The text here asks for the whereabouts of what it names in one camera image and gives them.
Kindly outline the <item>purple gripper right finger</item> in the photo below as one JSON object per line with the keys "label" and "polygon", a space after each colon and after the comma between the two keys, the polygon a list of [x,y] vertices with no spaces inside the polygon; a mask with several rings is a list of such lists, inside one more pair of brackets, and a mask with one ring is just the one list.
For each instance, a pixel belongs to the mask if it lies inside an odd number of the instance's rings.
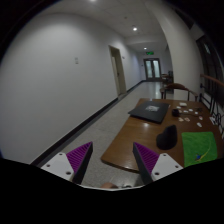
{"label": "purple gripper right finger", "polygon": [[133,154],[145,185],[182,169],[167,153],[157,154],[136,142],[133,143]]}

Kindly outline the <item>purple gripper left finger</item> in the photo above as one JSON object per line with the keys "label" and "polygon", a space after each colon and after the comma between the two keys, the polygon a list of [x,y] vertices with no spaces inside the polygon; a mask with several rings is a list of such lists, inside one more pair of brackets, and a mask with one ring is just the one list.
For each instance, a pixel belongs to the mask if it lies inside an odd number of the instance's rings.
{"label": "purple gripper left finger", "polygon": [[85,143],[68,153],[59,152],[42,169],[80,185],[93,152],[93,143]]}

